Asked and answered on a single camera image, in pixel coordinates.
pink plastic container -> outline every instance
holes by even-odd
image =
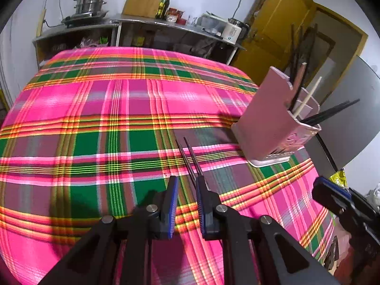
[[[271,66],[238,122],[232,125],[232,131],[247,161],[255,166],[267,166],[287,162],[321,128],[300,123],[288,111],[292,85],[289,77]],[[306,97],[302,89],[298,103]],[[319,112],[319,104],[310,98],[301,111],[302,119]]]

bottle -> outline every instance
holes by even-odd
[[[162,13],[161,13],[161,19],[165,19],[166,11],[169,8],[169,3],[170,3],[170,0],[165,0],[164,7],[163,7],[163,10],[162,10]]]
[[[164,8],[164,0],[161,0],[160,6],[158,7],[158,10],[157,10],[156,19],[161,18],[163,8]]]

yellow door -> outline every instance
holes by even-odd
[[[247,50],[240,50],[234,66],[260,85],[270,66],[283,68],[291,43],[291,24],[296,40],[301,25],[303,31],[314,18],[313,0],[266,0],[252,24],[250,34],[243,42]]]

plaid tablecloth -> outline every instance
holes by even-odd
[[[257,169],[230,130],[256,90],[236,68],[175,52],[57,54],[0,131],[0,252],[10,271],[22,284],[37,284],[102,215],[149,204],[177,175],[177,234],[153,243],[153,283],[223,284],[222,249],[201,238],[174,135],[189,140],[226,205],[273,216],[320,260],[333,223],[312,200],[317,172],[306,151]]]

screw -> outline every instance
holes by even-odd
[[[260,217],[260,221],[263,224],[269,225],[272,222],[272,218],[269,215],[263,215]]]
[[[219,212],[222,212],[222,213],[226,212],[227,209],[228,209],[228,207],[226,205],[217,205],[216,206],[216,211],[219,211]]]
[[[114,217],[112,215],[105,215],[104,217],[101,218],[101,221],[104,224],[109,224],[114,220]]]
[[[146,206],[146,210],[148,211],[148,212],[156,212],[157,210],[158,210],[158,207],[156,206],[156,205],[147,205]]]

